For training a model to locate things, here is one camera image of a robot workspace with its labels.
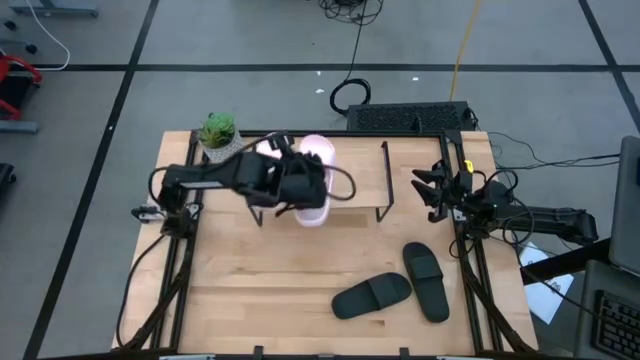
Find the yellow cable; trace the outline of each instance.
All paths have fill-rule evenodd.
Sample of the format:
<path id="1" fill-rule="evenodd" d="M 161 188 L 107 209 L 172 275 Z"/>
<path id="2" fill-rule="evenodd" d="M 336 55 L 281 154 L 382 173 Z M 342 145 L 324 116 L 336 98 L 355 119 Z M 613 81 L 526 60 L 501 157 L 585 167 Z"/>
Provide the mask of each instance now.
<path id="1" fill-rule="evenodd" d="M 462 40 L 462 44 L 460 45 L 460 51 L 458 51 L 458 58 L 456 59 L 456 67 L 453 69 L 453 81 L 451 82 L 451 93 L 449 94 L 449 101 L 453 101 L 453 94 L 455 94 L 456 92 L 456 83 L 458 81 L 458 67 L 460 66 L 460 60 L 462 59 L 462 55 L 464 54 L 464 48 L 467 46 L 467 41 L 469 40 L 469 36 L 471 35 L 473 22 L 476 19 L 476 15 L 478 15 L 479 8 L 480 8 L 480 0 L 476 0 L 475 5 L 473 6 L 473 13 L 471 14 L 471 19 L 469 19 L 469 23 L 467 24 L 467 32 L 464 34 L 464 40 Z"/>

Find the white paper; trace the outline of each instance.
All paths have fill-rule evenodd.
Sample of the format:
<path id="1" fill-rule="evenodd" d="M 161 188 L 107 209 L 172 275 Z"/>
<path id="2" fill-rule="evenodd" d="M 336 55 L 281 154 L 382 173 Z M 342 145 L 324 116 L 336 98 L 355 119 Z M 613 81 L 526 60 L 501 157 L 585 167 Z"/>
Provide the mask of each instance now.
<path id="1" fill-rule="evenodd" d="M 527 246 L 530 247 L 524 248 L 520 253 L 522 265 L 533 264 L 548 258 L 547 254 L 540 251 L 533 243 L 528 243 Z M 573 276 L 569 274 L 557 276 L 545 282 L 553 286 L 562 295 L 566 295 L 573 282 Z M 524 287 L 524 291 L 527 295 L 527 303 L 529 303 L 531 312 L 545 323 L 550 324 L 562 303 L 562 298 L 543 284 L 527 285 Z"/>

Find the white pot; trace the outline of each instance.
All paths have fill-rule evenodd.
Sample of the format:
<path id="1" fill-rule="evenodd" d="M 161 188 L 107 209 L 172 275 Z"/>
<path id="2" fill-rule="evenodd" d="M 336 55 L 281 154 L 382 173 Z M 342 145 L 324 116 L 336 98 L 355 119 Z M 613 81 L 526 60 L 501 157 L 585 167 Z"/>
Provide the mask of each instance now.
<path id="1" fill-rule="evenodd" d="M 224 147 L 218 149 L 210 149 L 200 143 L 202 148 L 204 149 L 204 153 L 207 154 L 207 157 L 211 161 L 211 163 L 221 163 L 226 160 L 229 156 L 233 155 L 236 151 L 240 150 L 244 146 L 244 142 L 242 141 L 242 137 L 240 137 L 240 132 L 236 129 L 235 134 L 233 135 L 233 139 L 230 143 L 225 145 Z"/>

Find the potted plant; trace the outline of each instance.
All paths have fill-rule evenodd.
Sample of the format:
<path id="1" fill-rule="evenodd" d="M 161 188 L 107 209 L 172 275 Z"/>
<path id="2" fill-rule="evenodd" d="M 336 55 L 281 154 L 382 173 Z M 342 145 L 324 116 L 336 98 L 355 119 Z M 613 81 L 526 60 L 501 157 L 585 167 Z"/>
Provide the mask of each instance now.
<path id="1" fill-rule="evenodd" d="M 212 163 L 224 161 L 244 146 L 233 115 L 227 113 L 210 113 L 198 137 Z"/>

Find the green plant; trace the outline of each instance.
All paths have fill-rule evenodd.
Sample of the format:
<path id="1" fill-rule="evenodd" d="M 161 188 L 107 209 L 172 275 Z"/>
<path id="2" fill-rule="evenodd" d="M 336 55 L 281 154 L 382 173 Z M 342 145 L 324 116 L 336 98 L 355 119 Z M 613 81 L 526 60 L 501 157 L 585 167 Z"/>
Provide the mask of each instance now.
<path id="1" fill-rule="evenodd" d="M 227 113 L 211 113 L 202 124 L 198 137 L 202 145 L 210 149 L 219 149 L 228 145 L 236 133 L 233 115 Z"/>

